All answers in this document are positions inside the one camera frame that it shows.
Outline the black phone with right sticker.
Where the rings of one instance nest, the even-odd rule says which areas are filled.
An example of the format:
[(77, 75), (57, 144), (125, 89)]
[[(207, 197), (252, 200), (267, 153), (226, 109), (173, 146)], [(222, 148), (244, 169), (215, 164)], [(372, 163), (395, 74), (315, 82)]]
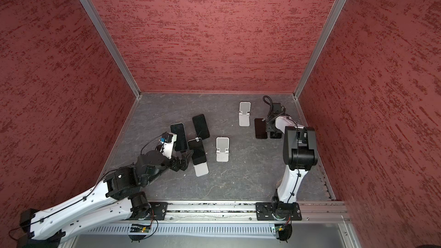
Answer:
[(256, 139), (266, 140), (268, 138), (268, 133), (266, 131), (266, 122), (264, 118), (254, 119), (254, 129)]

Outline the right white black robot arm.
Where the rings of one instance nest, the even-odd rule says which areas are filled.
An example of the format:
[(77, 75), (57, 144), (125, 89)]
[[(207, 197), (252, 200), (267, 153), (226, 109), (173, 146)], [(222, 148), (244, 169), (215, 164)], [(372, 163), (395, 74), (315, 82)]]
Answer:
[(312, 127), (300, 125), (287, 114), (281, 103), (268, 95), (263, 101), (269, 106), (265, 118), (265, 131), (270, 138), (283, 139), (283, 162), (286, 166), (282, 181), (273, 201), (278, 209), (297, 202), (297, 194), (305, 176), (318, 163), (317, 139)]

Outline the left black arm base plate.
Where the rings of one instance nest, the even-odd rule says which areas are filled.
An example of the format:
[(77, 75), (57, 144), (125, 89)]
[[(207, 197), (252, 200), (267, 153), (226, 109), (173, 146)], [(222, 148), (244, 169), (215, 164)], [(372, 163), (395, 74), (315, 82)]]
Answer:
[(167, 202), (150, 202), (142, 205), (136, 220), (164, 220), (168, 205)]

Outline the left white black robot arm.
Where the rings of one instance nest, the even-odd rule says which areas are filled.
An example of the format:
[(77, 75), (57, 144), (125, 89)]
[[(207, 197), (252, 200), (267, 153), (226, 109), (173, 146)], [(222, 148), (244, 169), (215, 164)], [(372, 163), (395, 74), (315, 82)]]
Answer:
[(21, 213), (24, 235), (19, 248), (56, 248), (61, 242), (89, 229), (119, 220), (155, 220), (155, 211), (142, 189), (165, 171), (185, 171), (193, 150), (180, 157), (164, 156), (158, 150), (139, 155), (137, 162), (105, 174), (95, 186), (46, 210)]

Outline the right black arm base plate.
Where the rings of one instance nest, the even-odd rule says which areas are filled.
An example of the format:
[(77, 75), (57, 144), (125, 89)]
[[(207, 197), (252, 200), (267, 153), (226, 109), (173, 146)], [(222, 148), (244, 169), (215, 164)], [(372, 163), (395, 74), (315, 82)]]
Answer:
[(286, 222), (289, 219), (292, 221), (301, 221), (302, 213), (298, 203), (256, 203), (257, 220), (276, 220), (279, 222)]

